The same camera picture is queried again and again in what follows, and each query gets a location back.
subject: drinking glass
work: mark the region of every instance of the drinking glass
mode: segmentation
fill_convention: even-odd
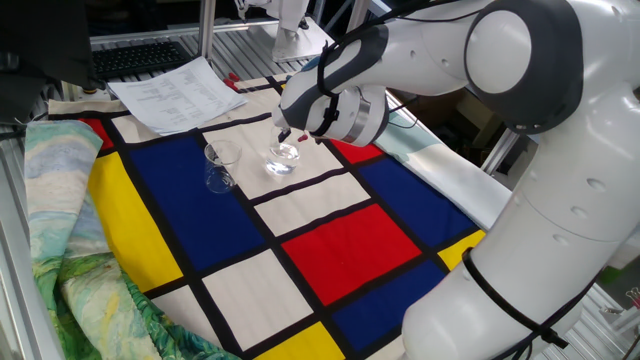
[[[204,156],[207,158],[204,171],[207,188],[218,194],[231,191],[237,184],[234,176],[242,148],[227,140],[213,141],[204,148]]]
[[[282,128],[271,129],[269,139],[269,153],[267,154],[267,169],[277,175],[288,175],[295,170],[300,160],[298,140],[294,134],[290,134],[280,142],[278,137]]]

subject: painted cloth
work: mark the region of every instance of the painted cloth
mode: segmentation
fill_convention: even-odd
[[[268,173],[285,76],[238,83],[247,105],[167,137],[119,101],[50,102],[49,112],[94,119],[113,144],[99,151],[89,192],[121,267],[177,324],[247,360],[397,360],[405,310],[480,241],[477,214],[424,181],[434,174],[446,187],[444,175],[414,171],[443,159],[421,155],[434,146],[425,132],[389,126],[379,143],[389,153],[307,140],[291,175]],[[399,148],[407,136],[415,146]],[[221,139],[242,158],[238,187],[214,194],[203,150]]]
[[[33,123],[27,129],[33,273],[64,355],[238,359],[171,322],[120,268],[87,192],[102,144],[90,126],[78,121]]]

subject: red square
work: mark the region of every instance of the red square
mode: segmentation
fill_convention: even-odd
[[[420,254],[377,204],[282,246],[325,305]]]
[[[372,144],[365,147],[357,147],[335,140],[331,140],[331,142],[351,164],[369,160],[383,154],[382,150]]]
[[[107,150],[113,147],[113,141],[109,139],[109,136],[107,135],[107,132],[104,130],[104,127],[102,126],[102,123],[100,122],[100,120],[98,119],[79,119],[79,120],[91,126],[93,131],[96,134],[98,134],[98,136],[100,136],[100,139],[102,139],[102,147],[100,148],[100,150]]]

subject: tablecloth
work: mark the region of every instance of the tablecloth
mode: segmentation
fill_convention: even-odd
[[[242,359],[396,360],[406,308],[484,233],[373,145],[308,140],[293,174],[268,173],[283,85],[239,83],[247,105],[169,137],[118,101],[51,102],[50,118],[103,138],[89,192],[107,241],[176,323]],[[227,194],[204,184],[217,139],[243,148]]]

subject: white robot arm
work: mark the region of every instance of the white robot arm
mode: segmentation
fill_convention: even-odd
[[[407,12],[417,3],[393,14],[413,20],[357,29],[294,75],[273,119],[364,146],[387,124],[385,87],[468,84],[512,130],[542,133],[485,239],[403,322],[408,359],[502,359],[535,330],[522,317],[562,314],[640,222],[640,4],[441,0]]]

